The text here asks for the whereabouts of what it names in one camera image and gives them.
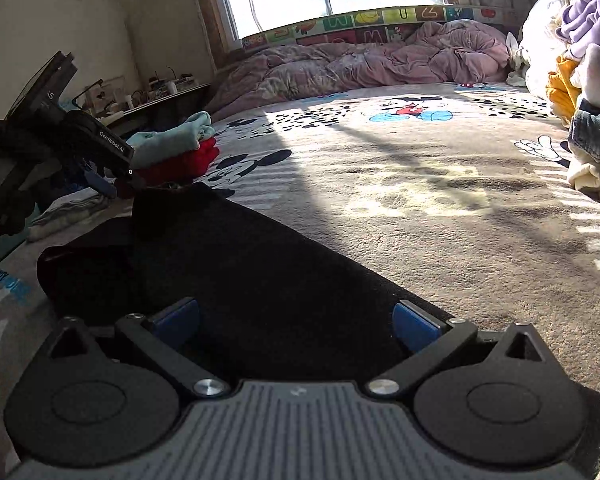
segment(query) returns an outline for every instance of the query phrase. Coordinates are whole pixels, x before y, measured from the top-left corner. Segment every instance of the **pink comforter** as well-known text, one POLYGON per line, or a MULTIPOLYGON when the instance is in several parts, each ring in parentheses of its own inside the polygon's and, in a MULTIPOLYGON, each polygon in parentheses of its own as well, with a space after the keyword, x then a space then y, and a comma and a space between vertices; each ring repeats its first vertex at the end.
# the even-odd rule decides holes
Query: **pink comforter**
POLYGON ((504 35, 472 20, 426 22, 403 43, 267 48, 245 60, 207 105, 214 121, 267 104, 356 88, 504 81, 504 35))

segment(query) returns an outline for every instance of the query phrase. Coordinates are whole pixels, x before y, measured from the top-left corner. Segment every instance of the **triangular hole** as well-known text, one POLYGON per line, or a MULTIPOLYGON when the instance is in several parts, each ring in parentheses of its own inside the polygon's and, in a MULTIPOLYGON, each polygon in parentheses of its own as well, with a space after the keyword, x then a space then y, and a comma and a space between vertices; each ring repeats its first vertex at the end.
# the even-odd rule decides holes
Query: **triangular hole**
POLYGON ((517 334, 507 350, 507 357, 527 361, 542 361, 538 350, 525 334, 517 334))
POLYGON ((83 355, 87 353, 87 350, 86 345, 78 335, 78 331, 75 328, 69 328, 60 336, 60 341, 56 343, 51 351, 51 358, 60 359, 62 357, 83 355))

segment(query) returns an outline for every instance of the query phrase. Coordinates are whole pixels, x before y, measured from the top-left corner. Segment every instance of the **teal fabric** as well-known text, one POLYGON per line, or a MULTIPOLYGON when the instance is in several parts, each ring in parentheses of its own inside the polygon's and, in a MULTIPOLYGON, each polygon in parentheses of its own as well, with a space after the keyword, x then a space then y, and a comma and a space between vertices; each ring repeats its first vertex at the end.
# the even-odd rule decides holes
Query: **teal fabric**
POLYGON ((166 132, 138 132, 127 143, 133 147, 133 170, 142 170, 172 156, 178 156, 200 147, 200 140, 213 136, 211 117, 206 112, 193 114, 180 126, 166 132))

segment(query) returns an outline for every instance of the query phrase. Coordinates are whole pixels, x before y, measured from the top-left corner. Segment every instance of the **orange garment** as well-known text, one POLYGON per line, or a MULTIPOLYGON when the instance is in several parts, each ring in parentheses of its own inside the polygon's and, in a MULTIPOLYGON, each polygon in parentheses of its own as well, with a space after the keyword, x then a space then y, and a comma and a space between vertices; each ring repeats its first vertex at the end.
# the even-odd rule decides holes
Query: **orange garment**
POLYGON ((549 84, 546 87, 546 96, 555 106, 556 112, 562 119, 562 123, 568 126, 576 113, 578 96, 582 89, 571 84, 571 74, 578 63, 563 56, 556 59, 558 72, 549 72, 549 84))

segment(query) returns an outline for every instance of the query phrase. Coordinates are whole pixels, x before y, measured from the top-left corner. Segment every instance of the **beige blanket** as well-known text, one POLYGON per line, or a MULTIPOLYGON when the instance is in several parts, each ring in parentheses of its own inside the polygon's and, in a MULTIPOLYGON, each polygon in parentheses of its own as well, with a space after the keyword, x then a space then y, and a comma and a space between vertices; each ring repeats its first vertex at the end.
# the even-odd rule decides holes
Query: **beige blanket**
MULTIPOLYGON (((600 205, 566 184, 566 132, 545 103, 504 86, 400 86, 214 127, 204 182, 485 330, 530 320, 600 390, 600 205)), ((38 255, 125 207, 0 264, 0 414, 53 321, 38 255)), ((16 463, 0 415, 0 476, 16 463)))

